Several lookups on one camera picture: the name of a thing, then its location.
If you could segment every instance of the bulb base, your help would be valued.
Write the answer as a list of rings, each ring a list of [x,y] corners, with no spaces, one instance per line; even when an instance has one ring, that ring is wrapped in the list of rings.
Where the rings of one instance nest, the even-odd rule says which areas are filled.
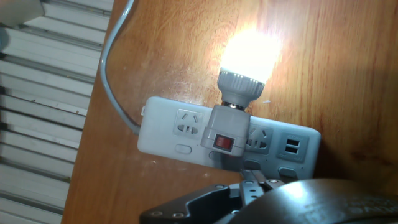
[[[224,68],[220,70],[217,84],[223,94],[223,102],[241,108],[248,107],[250,102],[258,99],[264,89],[262,82]]]

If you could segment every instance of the red switch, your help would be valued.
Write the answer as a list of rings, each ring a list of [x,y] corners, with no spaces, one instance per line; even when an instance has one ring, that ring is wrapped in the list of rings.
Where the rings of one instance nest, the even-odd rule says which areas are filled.
[[[231,150],[232,143],[233,143],[232,139],[227,138],[225,136],[217,135],[216,144],[215,145],[220,147],[220,148],[223,148],[223,149]]]

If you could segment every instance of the electrical outlet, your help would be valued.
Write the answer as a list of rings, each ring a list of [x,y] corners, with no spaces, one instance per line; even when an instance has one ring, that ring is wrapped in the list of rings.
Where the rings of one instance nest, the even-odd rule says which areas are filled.
[[[251,116],[243,157],[231,157],[200,145],[211,108],[154,96],[143,116],[141,152],[231,171],[258,169],[285,182],[312,178],[320,143],[312,128]]]
[[[193,139],[201,139],[201,134],[199,134],[199,130],[201,130],[202,123],[202,113],[179,109],[175,118],[173,132],[175,135]]]
[[[255,124],[250,125],[245,151],[268,154],[273,132],[272,128]]]

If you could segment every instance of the glowing bulb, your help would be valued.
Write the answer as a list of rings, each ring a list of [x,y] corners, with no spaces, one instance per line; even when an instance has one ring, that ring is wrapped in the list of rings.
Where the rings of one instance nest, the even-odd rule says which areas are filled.
[[[275,37],[254,30],[234,36],[225,49],[221,68],[266,83],[280,54],[282,44]]]

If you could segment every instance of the usb port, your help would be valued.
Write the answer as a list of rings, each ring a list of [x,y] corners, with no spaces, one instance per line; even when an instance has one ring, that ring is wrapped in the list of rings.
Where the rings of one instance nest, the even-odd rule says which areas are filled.
[[[286,144],[290,144],[291,146],[299,146],[300,142],[299,141],[295,141],[295,140],[291,140],[288,139]]]
[[[286,151],[286,152],[290,152],[290,153],[297,154],[298,149],[295,149],[295,148],[286,146],[285,151]]]

